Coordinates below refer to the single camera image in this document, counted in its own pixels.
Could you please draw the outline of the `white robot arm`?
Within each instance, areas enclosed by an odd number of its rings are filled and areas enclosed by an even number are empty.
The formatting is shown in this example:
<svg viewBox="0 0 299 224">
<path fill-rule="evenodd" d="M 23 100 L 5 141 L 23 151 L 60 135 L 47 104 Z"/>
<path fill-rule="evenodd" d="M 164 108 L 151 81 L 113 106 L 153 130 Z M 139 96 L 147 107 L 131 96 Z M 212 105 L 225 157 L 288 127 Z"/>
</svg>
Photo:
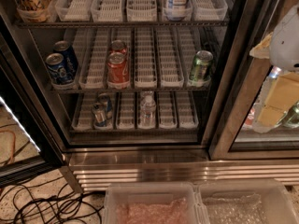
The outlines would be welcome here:
<svg viewBox="0 0 299 224">
<path fill-rule="evenodd" d="M 299 5 L 293 6 L 275 27 L 250 52 L 251 57 L 267 59 L 278 68 L 278 76 L 263 82 L 255 105 L 253 131 L 268 133 L 279 126 L 299 100 Z"/>
</svg>

